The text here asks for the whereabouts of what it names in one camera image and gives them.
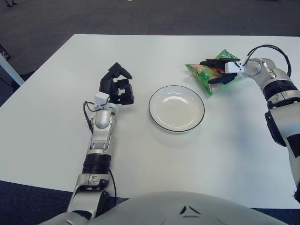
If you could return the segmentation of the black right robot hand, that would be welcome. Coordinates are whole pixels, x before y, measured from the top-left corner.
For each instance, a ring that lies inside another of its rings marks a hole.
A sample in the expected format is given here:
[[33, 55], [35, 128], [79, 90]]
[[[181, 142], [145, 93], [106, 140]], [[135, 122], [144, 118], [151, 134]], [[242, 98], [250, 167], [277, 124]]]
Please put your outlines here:
[[[200, 65], [208, 66], [209, 68], [219, 69], [225, 71], [225, 64], [228, 62], [237, 62], [239, 59], [220, 58], [220, 59], [207, 59], [200, 62]], [[237, 73], [223, 73], [221, 77], [214, 78], [208, 81], [209, 84], [228, 84], [235, 79]]]

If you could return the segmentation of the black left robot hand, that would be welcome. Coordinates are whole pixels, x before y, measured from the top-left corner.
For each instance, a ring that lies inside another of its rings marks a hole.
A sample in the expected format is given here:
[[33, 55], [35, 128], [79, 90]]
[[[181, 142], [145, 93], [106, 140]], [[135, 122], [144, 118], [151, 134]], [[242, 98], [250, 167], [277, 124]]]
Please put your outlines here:
[[132, 86], [129, 83], [131, 79], [131, 74], [116, 62], [101, 79], [99, 91], [109, 95], [109, 103], [132, 105], [134, 103], [134, 95]]

